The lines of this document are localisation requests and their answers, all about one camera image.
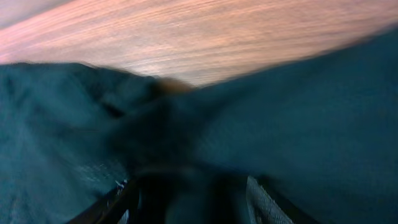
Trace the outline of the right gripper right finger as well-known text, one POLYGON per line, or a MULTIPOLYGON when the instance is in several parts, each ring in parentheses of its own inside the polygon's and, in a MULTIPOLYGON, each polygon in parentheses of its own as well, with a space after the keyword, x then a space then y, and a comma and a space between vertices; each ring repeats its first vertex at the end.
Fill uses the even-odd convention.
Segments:
POLYGON ((252 224, 310 224, 318 223, 301 212, 289 201, 280 198, 274 200, 271 194, 253 177, 247 179, 247 205, 252 224))

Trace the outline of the black shorts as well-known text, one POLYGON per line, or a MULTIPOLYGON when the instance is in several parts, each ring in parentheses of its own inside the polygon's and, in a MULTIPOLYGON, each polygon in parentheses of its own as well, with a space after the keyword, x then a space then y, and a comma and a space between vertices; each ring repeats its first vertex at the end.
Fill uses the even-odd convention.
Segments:
POLYGON ((318 223, 396 223, 397 30, 201 88, 1 66, 2 223, 67 223, 124 180, 130 223, 250 223, 249 176, 318 223))

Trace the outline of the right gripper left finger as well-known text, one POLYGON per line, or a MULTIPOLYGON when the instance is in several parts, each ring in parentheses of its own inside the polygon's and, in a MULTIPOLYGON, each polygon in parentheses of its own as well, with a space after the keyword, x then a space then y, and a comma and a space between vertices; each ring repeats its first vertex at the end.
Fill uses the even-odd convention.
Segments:
POLYGON ((127 224, 139 205, 139 189, 133 180, 116 182, 115 189, 67 224, 127 224))

